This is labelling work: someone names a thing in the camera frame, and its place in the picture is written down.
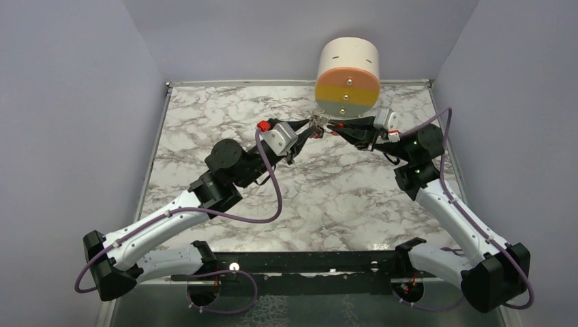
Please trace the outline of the silver spiral keyring holder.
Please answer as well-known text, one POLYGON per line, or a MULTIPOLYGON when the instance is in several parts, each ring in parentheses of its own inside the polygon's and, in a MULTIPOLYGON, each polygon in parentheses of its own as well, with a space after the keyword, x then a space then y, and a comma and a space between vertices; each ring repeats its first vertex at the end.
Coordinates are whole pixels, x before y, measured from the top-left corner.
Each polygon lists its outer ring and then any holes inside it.
POLYGON ((311 138, 315 139, 323 138, 326 131, 325 129, 326 125, 329 123, 330 120, 331 119, 328 116, 323 114, 311 115, 309 119, 309 126, 315 127, 315 131, 311 135, 311 138))

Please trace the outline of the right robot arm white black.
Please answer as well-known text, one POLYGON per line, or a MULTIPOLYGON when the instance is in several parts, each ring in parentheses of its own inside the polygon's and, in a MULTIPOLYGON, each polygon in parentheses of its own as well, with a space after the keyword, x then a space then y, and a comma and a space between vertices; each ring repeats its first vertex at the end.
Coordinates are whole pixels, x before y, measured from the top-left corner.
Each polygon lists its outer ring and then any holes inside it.
POLYGON ((445 160, 447 137, 434 120, 404 132, 387 130, 376 116, 332 119, 327 127, 359 150, 380 151, 387 159, 405 161, 394 170, 399 188, 432 214, 463 252, 455 255, 417 241, 394 257, 398 275, 431 273, 460 289, 462 299, 481 313, 499 306, 529 309, 535 301, 529 250, 485 225, 445 181, 443 169, 433 160, 445 160))

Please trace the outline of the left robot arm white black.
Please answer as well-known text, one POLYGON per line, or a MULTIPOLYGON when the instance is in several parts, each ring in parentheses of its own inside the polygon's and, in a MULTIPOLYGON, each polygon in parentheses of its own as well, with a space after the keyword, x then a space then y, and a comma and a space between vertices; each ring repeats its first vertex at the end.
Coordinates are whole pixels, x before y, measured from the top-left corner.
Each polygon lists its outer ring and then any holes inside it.
POLYGON ((257 124, 255 145, 245 150, 236 140, 217 142, 205 163, 208 170, 175 199, 145 218, 115 232, 97 230, 83 237, 86 265, 74 289, 79 294, 97 292, 108 302, 126 295, 139 283, 167 275, 209 278, 217 266, 209 247, 201 241, 172 253, 155 249, 180 232, 204 224, 214 217, 244 223, 265 224, 282 213, 283 200, 275 167, 280 161, 291 165, 308 138, 316 132, 309 120, 269 119, 257 124), (229 210, 242 200, 240 188, 257 183, 262 175, 275 190, 277 209, 269 218, 233 215, 229 210))

